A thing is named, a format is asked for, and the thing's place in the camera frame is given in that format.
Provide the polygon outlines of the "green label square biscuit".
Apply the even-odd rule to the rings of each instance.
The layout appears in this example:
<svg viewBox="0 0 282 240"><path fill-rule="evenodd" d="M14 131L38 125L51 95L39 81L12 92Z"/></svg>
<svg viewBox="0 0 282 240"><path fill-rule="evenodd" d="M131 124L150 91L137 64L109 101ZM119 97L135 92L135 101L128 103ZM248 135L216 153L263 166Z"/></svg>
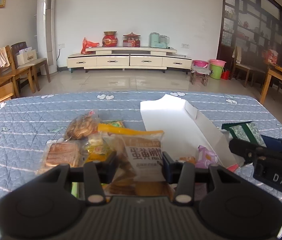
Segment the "green label square biscuit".
<svg viewBox="0 0 282 240"><path fill-rule="evenodd" d="M106 125L111 125L114 127L122 127L125 128L124 123L121 120L116 120L116 121L109 121L109 122L105 122Z"/></svg>

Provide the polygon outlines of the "red round jar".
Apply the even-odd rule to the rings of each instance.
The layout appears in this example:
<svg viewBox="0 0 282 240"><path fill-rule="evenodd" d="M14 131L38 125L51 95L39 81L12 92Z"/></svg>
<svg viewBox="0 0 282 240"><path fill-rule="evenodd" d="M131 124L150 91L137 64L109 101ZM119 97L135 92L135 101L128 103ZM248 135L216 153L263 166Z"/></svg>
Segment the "red round jar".
<svg viewBox="0 0 282 240"><path fill-rule="evenodd" d="M116 37L116 31L105 31L104 37L102 38L103 47L116 47L118 44L118 39Z"/></svg>

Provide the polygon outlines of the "yellow orange jelly pack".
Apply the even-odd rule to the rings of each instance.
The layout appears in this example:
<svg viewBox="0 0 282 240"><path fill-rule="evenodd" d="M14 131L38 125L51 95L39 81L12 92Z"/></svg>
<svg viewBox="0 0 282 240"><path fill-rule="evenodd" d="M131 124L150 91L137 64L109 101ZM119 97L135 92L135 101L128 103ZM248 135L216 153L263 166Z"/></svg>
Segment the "yellow orange jelly pack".
<svg viewBox="0 0 282 240"><path fill-rule="evenodd" d="M96 143L87 143L84 147L84 153L86 154L84 163L89 162L103 162L108 159L114 149L108 145L105 141Z"/></svg>

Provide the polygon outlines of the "white standing air conditioner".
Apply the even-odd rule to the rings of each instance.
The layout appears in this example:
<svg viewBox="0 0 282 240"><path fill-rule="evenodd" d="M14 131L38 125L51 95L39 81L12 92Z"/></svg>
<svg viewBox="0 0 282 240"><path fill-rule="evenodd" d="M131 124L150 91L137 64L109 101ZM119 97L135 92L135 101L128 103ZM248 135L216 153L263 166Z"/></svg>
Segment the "white standing air conditioner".
<svg viewBox="0 0 282 240"><path fill-rule="evenodd" d="M54 16L55 0L37 0L37 53L47 60L49 74L57 72Z"/></svg>

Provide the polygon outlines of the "light green snack pack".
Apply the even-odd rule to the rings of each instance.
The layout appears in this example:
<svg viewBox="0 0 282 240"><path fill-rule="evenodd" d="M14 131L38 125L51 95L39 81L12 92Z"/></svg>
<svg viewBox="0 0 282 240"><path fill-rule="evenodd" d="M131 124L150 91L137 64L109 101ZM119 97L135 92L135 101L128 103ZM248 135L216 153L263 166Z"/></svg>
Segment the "light green snack pack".
<svg viewBox="0 0 282 240"><path fill-rule="evenodd" d="M73 182L71 194L79 200L85 199L84 183Z"/></svg>

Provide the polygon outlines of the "brown cookies clear bag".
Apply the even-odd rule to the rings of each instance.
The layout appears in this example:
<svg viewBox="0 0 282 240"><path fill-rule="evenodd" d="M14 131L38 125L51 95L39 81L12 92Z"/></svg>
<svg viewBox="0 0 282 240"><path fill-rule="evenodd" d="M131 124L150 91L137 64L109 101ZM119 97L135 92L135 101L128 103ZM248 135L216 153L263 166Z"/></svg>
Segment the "brown cookies clear bag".
<svg viewBox="0 0 282 240"><path fill-rule="evenodd" d="M73 119L68 125L64 139L65 140L81 140L89 135L97 132L100 118L96 110L82 114Z"/></svg>

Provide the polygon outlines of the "orange sugar-free biscuit pack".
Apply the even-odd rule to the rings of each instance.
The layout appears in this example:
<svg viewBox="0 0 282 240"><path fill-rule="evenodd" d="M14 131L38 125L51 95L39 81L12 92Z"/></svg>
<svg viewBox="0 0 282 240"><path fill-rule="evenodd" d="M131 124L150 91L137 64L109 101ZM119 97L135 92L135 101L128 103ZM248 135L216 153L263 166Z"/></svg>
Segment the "orange sugar-free biscuit pack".
<svg viewBox="0 0 282 240"><path fill-rule="evenodd" d="M196 164L196 159L192 156L189 157L180 157L176 160L178 163L192 163L192 164Z"/></svg>

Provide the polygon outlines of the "red pavilion gift box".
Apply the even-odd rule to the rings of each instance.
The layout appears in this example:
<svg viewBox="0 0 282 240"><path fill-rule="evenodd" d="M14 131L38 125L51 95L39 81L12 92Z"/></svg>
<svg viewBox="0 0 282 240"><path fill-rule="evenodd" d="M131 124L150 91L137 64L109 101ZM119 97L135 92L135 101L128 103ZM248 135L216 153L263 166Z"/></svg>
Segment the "red pavilion gift box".
<svg viewBox="0 0 282 240"><path fill-rule="evenodd" d="M140 47L140 35L133 32L124 35L123 39L124 47Z"/></svg>

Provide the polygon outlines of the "dark green snack pack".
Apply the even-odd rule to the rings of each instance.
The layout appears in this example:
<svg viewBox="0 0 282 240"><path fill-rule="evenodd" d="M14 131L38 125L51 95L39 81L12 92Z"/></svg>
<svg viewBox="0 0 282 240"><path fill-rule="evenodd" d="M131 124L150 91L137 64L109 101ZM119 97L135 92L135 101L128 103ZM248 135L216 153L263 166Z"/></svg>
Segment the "dark green snack pack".
<svg viewBox="0 0 282 240"><path fill-rule="evenodd" d="M256 124L252 121L226 123L221 126L223 130L230 133L233 139L240 139L256 145L266 147L266 144L259 133Z"/></svg>

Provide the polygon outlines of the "pink plastic basin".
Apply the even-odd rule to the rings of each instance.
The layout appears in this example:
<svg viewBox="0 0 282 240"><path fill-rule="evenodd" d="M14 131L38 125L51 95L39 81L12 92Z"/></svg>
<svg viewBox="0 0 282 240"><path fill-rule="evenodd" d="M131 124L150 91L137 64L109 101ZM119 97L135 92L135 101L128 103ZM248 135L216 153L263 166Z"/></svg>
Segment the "pink plastic basin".
<svg viewBox="0 0 282 240"><path fill-rule="evenodd" d="M208 62L202 61L202 60L193 60L193 66L194 67L200 67L200 68L208 68Z"/></svg>

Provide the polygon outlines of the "sliced bread clear pack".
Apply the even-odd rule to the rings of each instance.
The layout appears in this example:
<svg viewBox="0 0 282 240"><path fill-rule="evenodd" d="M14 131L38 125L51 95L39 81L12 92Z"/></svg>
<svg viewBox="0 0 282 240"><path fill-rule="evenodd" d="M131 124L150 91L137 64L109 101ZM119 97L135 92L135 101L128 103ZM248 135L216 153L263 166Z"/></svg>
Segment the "sliced bread clear pack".
<svg viewBox="0 0 282 240"><path fill-rule="evenodd" d="M83 163L82 145L78 140L52 142L46 145L36 174L43 174L58 165L79 167Z"/></svg>

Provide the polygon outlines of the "egg pancake snack bag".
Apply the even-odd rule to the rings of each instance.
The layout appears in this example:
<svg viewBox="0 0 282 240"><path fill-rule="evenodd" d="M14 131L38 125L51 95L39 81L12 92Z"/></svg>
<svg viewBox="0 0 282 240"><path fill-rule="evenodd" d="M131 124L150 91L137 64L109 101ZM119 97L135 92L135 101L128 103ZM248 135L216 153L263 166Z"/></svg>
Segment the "egg pancake snack bag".
<svg viewBox="0 0 282 240"><path fill-rule="evenodd" d="M108 196L166 196L174 190L165 181L161 140L164 132L137 131L98 124L98 132L116 153L118 167L105 188Z"/></svg>

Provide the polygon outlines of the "white cardboard tray box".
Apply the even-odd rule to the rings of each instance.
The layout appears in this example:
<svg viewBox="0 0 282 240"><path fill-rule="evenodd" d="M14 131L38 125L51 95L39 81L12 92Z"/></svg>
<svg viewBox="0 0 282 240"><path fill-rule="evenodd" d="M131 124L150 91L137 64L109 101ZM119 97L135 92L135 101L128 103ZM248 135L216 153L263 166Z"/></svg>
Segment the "white cardboard tray box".
<svg viewBox="0 0 282 240"><path fill-rule="evenodd" d="M198 159L198 147L214 151L218 164L236 169L244 159L229 149L229 132L222 132L187 100L165 94L158 100L142 101L140 113L147 131L164 132L162 150L172 159L192 156Z"/></svg>

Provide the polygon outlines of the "white wafer red label pack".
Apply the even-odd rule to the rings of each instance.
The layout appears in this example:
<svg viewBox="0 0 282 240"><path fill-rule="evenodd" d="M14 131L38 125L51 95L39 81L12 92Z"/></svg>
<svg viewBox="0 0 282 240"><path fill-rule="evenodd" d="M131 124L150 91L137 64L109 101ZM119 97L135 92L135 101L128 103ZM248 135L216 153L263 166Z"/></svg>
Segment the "white wafer red label pack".
<svg viewBox="0 0 282 240"><path fill-rule="evenodd" d="M103 145L102 135L100 133L92 133L88 136L88 146L101 146Z"/></svg>

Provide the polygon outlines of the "purple snack pack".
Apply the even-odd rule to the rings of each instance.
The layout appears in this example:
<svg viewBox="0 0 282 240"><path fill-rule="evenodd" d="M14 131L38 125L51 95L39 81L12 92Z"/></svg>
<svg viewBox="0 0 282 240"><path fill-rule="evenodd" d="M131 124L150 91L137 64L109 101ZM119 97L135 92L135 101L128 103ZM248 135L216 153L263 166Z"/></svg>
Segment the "purple snack pack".
<svg viewBox="0 0 282 240"><path fill-rule="evenodd" d="M198 159L195 164L196 168L208 168L209 165L217 164L218 162L218 157L214 151L210 151L202 145L198 147Z"/></svg>

